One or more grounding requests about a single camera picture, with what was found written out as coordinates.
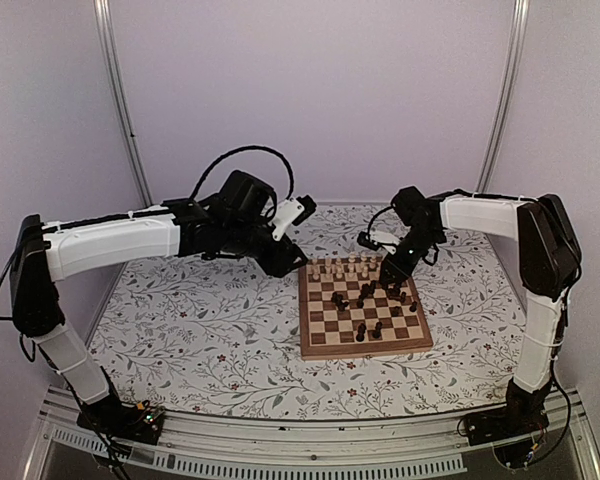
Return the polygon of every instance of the black chess piece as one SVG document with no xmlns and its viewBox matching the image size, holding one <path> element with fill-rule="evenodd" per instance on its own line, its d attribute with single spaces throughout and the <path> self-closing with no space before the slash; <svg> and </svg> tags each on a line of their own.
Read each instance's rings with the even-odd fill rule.
<svg viewBox="0 0 600 480">
<path fill-rule="evenodd" d="M 367 332 L 367 326 L 364 323 L 358 325 L 358 334 L 356 335 L 357 342 L 364 342 L 364 334 Z"/>
<path fill-rule="evenodd" d="M 376 328 L 371 332 L 371 336 L 376 340 L 382 336 L 382 322 L 376 323 Z"/>
</svg>

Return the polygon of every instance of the leaf pattern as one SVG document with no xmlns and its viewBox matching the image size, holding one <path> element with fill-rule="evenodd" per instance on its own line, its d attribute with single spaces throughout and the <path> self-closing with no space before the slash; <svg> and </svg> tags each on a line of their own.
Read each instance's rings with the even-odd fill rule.
<svg viewBox="0 0 600 480">
<path fill-rule="evenodd" d="M 379 207 L 321 206 L 290 236 L 311 256 L 361 251 Z M 376 227 L 403 236 L 393 214 Z M 130 262 L 91 342 L 126 401 L 259 418 L 333 419 L 444 412 L 499 402 L 524 316 L 487 239 L 447 232 L 434 266 L 414 279 L 434 347 L 425 353 L 305 362 L 298 281 L 254 261 Z"/>
</svg>

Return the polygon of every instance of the light square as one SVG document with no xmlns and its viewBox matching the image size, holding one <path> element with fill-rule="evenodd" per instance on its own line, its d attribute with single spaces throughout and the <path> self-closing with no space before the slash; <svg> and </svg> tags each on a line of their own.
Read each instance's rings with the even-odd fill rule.
<svg viewBox="0 0 600 480">
<path fill-rule="evenodd" d="M 324 322 L 310 322 L 309 332 L 311 333 L 324 333 Z"/>
<path fill-rule="evenodd" d="M 351 320 L 340 320 L 338 322 L 338 330 L 341 332 L 352 332 L 353 322 Z"/>
<path fill-rule="evenodd" d="M 340 332 L 327 332 L 324 334 L 327 345 L 338 345 L 340 343 Z"/>
<path fill-rule="evenodd" d="M 382 329 L 382 339 L 383 340 L 395 340 L 396 332 L 393 328 L 383 328 Z"/>
<path fill-rule="evenodd" d="M 390 318 L 391 312 L 389 311 L 389 307 L 379 307 L 376 309 L 378 311 L 378 318 Z"/>
<path fill-rule="evenodd" d="M 420 327 L 409 327 L 409 338 L 422 338 L 422 329 Z"/>
</svg>

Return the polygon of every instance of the wire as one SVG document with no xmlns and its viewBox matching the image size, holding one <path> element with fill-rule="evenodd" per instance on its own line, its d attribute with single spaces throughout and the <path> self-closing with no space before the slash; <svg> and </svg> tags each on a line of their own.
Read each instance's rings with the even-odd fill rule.
<svg viewBox="0 0 600 480">
<path fill-rule="evenodd" d="M 373 222 L 375 222 L 380 215 L 388 212 L 389 210 L 393 210 L 393 206 L 392 205 L 389 205 L 388 207 L 385 207 L 382 210 L 378 210 L 373 215 L 373 217 L 371 217 L 371 220 L 369 220 L 369 223 L 367 224 L 367 237 L 369 237 L 371 235 L 371 227 L 373 226 Z"/>
<path fill-rule="evenodd" d="M 104 436 L 102 435 L 102 433 L 100 433 L 100 431 L 96 428 L 96 426 L 93 424 L 93 422 L 89 418 L 89 415 L 87 415 L 87 413 L 84 411 L 84 409 L 82 407 L 82 402 L 81 402 L 80 398 L 78 397 L 78 394 L 74 390 L 73 386 L 69 383 L 69 381 L 67 380 L 67 378 L 64 375 L 62 375 L 62 378 L 64 378 L 65 382 L 67 382 L 67 386 L 69 387 L 69 390 L 71 391 L 71 394 L 73 395 L 73 398 L 75 399 L 76 403 L 78 404 L 78 408 L 80 409 L 80 412 L 82 412 L 82 415 L 89 423 L 91 430 L 93 430 L 93 432 L 98 436 L 98 439 L 100 439 L 102 444 L 105 446 L 105 448 L 107 450 L 107 456 L 109 457 L 109 461 L 111 461 L 111 463 L 113 464 L 113 466 L 111 468 L 111 472 L 118 479 L 131 480 L 131 477 L 129 476 L 127 471 L 124 469 L 122 462 L 120 461 L 120 459 L 118 458 L 118 455 L 115 452 L 116 449 L 120 448 L 118 446 L 117 442 L 112 440 L 110 437 L 107 437 L 108 441 L 104 439 Z"/>
<path fill-rule="evenodd" d="M 289 161 L 285 158 L 285 156 L 283 154 L 281 154 L 277 150 L 274 150 L 273 148 L 266 147 L 264 145 L 245 145 L 244 147 L 238 147 L 238 148 L 234 148 L 233 150 L 229 150 L 227 153 L 224 153 L 224 154 L 220 155 L 218 158 L 216 158 L 211 163 L 211 165 L 209 165 L 206 168 L 206 170 L 202 173 L 202 176 L 200 177 L 200 179 L 198 180 L 198 183 L 194 187 L 193 192 L 191 192 L 191 195 L 189 196 L 189 201 L 195 200 L 196 196 L 198 195 L 198 193 L 200 191 L 200 187 L 202 187 L 202 184 L 205 182 L 205 180 L 207 179 L 207 177 L 209 176 L 211 171 L 214 168 L 216 168 L 223 160 L 226 160 L 227 158 L 229 158 L 233 155 L 236 155 L 238 153 L 248 152 L 248 151 L 253 151 L 253 150 L 270 153 L 271 155 L 278 157 L 280 159 L 280 161 L 284 164 L 285 168 L 287 169 L 287 175 L 289 176 L 289 193 L 287 194 L 287 200 L 289 200 L 291 198 L 291 195 L 293 194 L 293 187 L 294 187 L 293 169 L 291 168 L 291 164 L 289 163 Z"/>
<path fill-rule="evenodd" d="M 553 383 L 555 384 L 556 388 L 562 394 L 565 401 L 567 402 L 567 420 L 566 420 L 566 423 L 564 424 L 564 428 L 562 429 L 562 433 L 560 434 L 560 437 L 558 437 L 558 440 L 556 441 L 556 443 L 553 444 L 553 446 L 549 449 L 549 451 L 547 453 L 545 453 L 542 457 L 539 457 L 539 458 L 531 461 L 528 464 L 528 466 L 532 466 L 532 465 L 535 465 L 536 463 L 540 463 L 545 458 L 547 458 L 549 455 L 551 455 L 560 446 L 560 443 L 562 443 L 562 440 L 564 440 L 564 437 L 567 435 L 567 432 L 569 431 L 569 423 L 571 422 L 571 400 L 569 400 L 569 395 L 567 394 L 567 392 L 565 392 L 564 388 L 562 388 L 562 385 L 560 385 L 560 383 L 558 382 L 558 379 L 556 377 L 556 371 L 555 371 L 555 363 L 556 363 L 555 359 L 551 360 L 549 370 L 551 372 L 551 379 L 553 380 Z"/>
</svg>

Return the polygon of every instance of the lavender wall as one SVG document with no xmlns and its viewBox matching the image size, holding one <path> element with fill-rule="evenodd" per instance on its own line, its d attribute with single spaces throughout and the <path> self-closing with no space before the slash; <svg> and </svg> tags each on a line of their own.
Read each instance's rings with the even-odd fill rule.
<svg viewBox="0 0 600 480">
<path fill-rule="evenodd" d="M 188 195 L 216 156 L 280 149 L 297 191 L 388 200 L 474 188 L 514 2 L 118 0 L 112 18 L 156 200 Z M 286 191 L 284 169 L 235 159 Z"/>
<path fill-rule="evenodd" d="M 72 220 L 139 206 L 109 92 L 92 2 L 0 1 L 0 271 L 27 214 Z M 59 284 L 82 334 L 111 277 Z M 49 372 L 0 323 L 0 480 L 16 478 Z"/>
<path fill-rule="evenodd" d="M 600 447 L 600 0 L 531 2 L 491 190 L 558 193 L 583 249 L 559 374 L 576 384 Z M 517 279 L 513 245 L 497 243 Z"/>
</svg>

